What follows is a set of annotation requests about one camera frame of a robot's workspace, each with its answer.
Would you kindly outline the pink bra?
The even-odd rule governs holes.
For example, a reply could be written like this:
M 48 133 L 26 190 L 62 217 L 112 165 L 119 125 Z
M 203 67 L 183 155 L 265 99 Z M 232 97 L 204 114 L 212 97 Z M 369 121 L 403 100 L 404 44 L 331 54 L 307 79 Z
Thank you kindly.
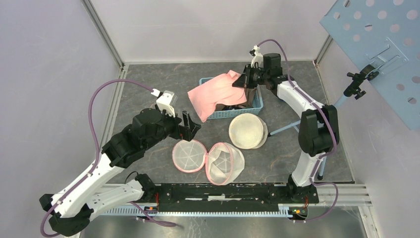
M 232 86 L 239 77 L 239 73 L 230 70 L 188 91 L 188 97 L 201 122 L 207 121 L 218 104 L 233 106 L 247 101 L 245 89 Z

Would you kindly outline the white mesh laundry bag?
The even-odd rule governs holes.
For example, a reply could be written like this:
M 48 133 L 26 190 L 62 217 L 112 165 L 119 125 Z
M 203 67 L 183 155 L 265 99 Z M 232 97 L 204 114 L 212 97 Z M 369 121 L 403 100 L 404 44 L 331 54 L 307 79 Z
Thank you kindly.
M 214 185 L 234 182 L 245 168 L 242 152 L 226 142 L 216 143 L 207 150 L 197 140 L 182 140 L 172 149 L 172 161 L 184 173 L 195 173 L 205 168 L 209 182 Z

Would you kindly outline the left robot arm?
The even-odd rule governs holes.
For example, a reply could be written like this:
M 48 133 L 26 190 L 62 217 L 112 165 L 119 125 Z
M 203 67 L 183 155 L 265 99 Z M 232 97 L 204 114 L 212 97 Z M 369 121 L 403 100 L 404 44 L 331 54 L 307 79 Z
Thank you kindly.
M 98 157 L 63 191 L 44 194 L 39 202 L 46 211 L 43 223 L 49 222 L 54 234 L 43 236 L 73 236 L 84 230 L 103 212 L 119 205 L 142 200 L 150 202 L 156 195 L 156 186 L 146 174 L 107 192 L 97 191 L 111 178 L 144 157 L 145 152 L 162 140 L 171 137 L 191 141 L 201 125 L 191 120 L 187 111 L 182 118 L 170 116 L 165 110 L 142 110 L 132 123 L 111 137 Z

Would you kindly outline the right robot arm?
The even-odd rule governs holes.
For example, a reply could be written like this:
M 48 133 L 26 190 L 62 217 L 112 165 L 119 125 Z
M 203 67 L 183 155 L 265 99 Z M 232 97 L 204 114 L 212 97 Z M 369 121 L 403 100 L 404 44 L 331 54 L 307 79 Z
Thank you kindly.
M 306 196 L 304 187 L 313 183 L 325 155 L 338 145 L 337 109 L 333 105 L 319 103 L 290 75 L 283 74 L 280 54 L 262 55 L 251 51 L 251 55 L 251 63 L 245 66 L 243 73 L 232 85 L 247 89 L 264 85 L 299 115 L 298 142 L 302 152 L 291 174 L 290 186 L 286 188 L 287 198 L 299 202 Z

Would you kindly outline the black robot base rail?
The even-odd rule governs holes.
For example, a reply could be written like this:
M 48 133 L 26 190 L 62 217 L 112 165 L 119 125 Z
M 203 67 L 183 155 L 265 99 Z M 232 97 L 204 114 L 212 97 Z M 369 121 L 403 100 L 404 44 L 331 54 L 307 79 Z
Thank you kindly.
M 147 189 L 139 202 L 155 202 L 160 212 L 275 212 L 280 204 L 318 204 L 319 198 L 313 185 L 161 183 Z

